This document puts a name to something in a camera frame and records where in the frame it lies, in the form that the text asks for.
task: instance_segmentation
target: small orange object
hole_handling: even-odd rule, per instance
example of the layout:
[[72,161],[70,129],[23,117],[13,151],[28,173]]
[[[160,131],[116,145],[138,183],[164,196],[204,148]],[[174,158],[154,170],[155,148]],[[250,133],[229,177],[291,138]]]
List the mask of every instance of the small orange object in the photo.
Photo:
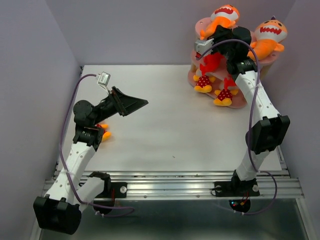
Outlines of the small orange object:
[[105,140],[109,139],[111,137],[111,132],[107,131],[106,129],[109,127],[108,124],[97,124],[96,125],[98,128],[102,128],[103,129],[103,135],[102,135],[102,142],[104,142]]

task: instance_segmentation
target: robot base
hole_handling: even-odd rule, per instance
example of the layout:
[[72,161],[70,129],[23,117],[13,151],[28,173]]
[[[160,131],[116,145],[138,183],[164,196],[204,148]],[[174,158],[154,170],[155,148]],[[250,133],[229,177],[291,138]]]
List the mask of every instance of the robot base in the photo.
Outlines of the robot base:
[[233,173],[231,181],[216,181],[211,194],[216,197],[249,197],[260,196],[257,179],[241,181],[236,171]]

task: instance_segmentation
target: orange plush shark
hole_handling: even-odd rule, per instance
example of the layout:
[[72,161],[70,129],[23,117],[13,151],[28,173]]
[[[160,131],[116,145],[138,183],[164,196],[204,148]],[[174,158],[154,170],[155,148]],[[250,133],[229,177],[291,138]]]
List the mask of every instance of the orange plush shark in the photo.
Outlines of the orange plush shark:
[[218,25],[224,28],[233,27],[239,19],[239,11],[232,5],[223,5],[215,10],[211,15],[211,23],[205,31],[200,31],[200,39],[203,40],[215,33]]
[[[254,31],[256,41],[250,45],[256,53],[258,60],[263,60],[273,51],[283,52],[285,47],[280,44],[286,37],[288,31],[283,23],[273,16],[271,20],[260,24]],[[248,57],[255,61],[255,57],[249,51]]]

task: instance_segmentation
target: white connector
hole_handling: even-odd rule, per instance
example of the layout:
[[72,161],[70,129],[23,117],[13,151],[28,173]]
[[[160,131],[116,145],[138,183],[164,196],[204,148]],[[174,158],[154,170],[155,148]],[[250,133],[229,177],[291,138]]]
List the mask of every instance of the white connector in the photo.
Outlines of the white connector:
[[108,92],[107,85],[109,83],[110,77],[111,77],[111,75],[109,73],[104,72],[104,71],[95,77],[95,79],[97,80],[96,83],[107,92]]

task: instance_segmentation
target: wire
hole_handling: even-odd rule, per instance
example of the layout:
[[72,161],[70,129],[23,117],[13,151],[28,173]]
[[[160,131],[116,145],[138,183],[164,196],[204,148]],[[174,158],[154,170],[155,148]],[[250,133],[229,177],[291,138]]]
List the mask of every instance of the wire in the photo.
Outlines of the wire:
[[68,115],[69,115],[71,106],[72,106],[72,104],[74,102],[74,98],[75,98],[77,89],[79,87],[79,84],[83,79],[85,79],[87,77],[96,77],[96,76],[97,75],[95,75],[95,74],[84,75],[78,80],[78,82],[76,83],[76,85],[74,87],[74,90],[73,90],[73,93],[72,93],[72,96],[71,96],[71,100],[69,102],[69,105],[68,105],[68,108],[67,108],[67,111],[66,111],[66,114],[65,114],[65,117],[64,117],[62,131],[61,131],[61,134],[60,134],[59,155],[60,155],[60,158],[61,158],[61,162],[62,162],[63,168],[66,171],[66,177],[68,178],[71,190],[72,190],[75,198],[78,200],[79,203],[85,204],[85,205],[90,205],[92,207],[101,208],[101,209],[120,209],[120,210],[127,210],[128,209],[128,210],[130,210],[130,211],[124,213],[124,214],[106,215],[105,216],[105,217],[109,217],[109,218],[123,217],[123,216],[126,216],[126,215],[129,215],[129,214],[133,213],[135,211],[135,208],[131,207],[131,206],[103,206],[103,205],[99,205],[99,204],[94,204],[92,202],[82,201],[80,199],[80,197],[79,197],[79,195],[77,193],[77,189],[76,189],[74,183],[72,182],[72,178],[70,176],[70,173],[69,173],[69,170],[68,170],[68,167],[67,167],[67,163],[65,161],[65,158],[64,158],[64,155],[63,155],[63,152],[62,152],[62,146],[63,146],[64,135],[65,135],[66,127],[67,127]]
[[272,207],[272,205],[275,203],[276,201],[276,197],[277,197],[277,193],[278,193],[278,185],[277,185],[277,181],[275,179],[275,177],[268,171],[259,171],[256,166],[255,163],[252,159],[252,154],[251,154],[251,135],[252,135],[252,121],[253,121],[253,115],[254,115],[254,109],[255,109],[255,102],[256,102],[256,98],[257,98],[257,94],[258,94],[258,87],[259,87],[259,83],[260,83],[260,71],[261,71],[261,67],[260,67],[260,63],[258,60],[258,56],[256,54],[256,52],[254,51],[254,49],[245,41],[242,41],[240,39],[228,39],[228,40],[223,40],[221,42],[218,42],[214,45],[212,45],[209,49],[207,49],[200,57],[196,57],[196,60],[200,60],[204,57],[204,55],[206,55],[209,51],[211,51],[212,49],[216,48],[219,45],[222,44],[226,44],[226,43],[231,43],[231,42],[237,42],[237,43],[241,43],[244,44],[248,47],[248,49],[252,52],[255,62],[256,62],[256,68],[257,68],[257,78],[256,78],[256,83],[255,83],[255,90],[254,90],[254,94],[253,94],[253,99],[252,99],[252,104],[251,104],[251,108],[250,108],[250,117],[249,117],[249,130],[248,130],[248,154],[249,154],[249,158],[250,158],[250,162],[252,164],[253,169],[257,172],[257,173],[265,173],[268,174],[273,182],[274,182],[274,195],[273,198],[271,200],[271,202],[269,203],[268,206],[266,206],[265,208],[256,211],[256,212],[243,212],[243,215],[256,215],[256,214],[260,214],[263,213],[265,211],[267,211],[268,209],[270,209]]
[[248,201],[248,198],[249,198],[249,192],[247,191],[247,192],[246,192],[246,196],[244,196],[244,197],[242,198],[242,201],[243,201],[244,199],[245,199],[245,200],[241,203],[241,205],[244,205],[244,204]]

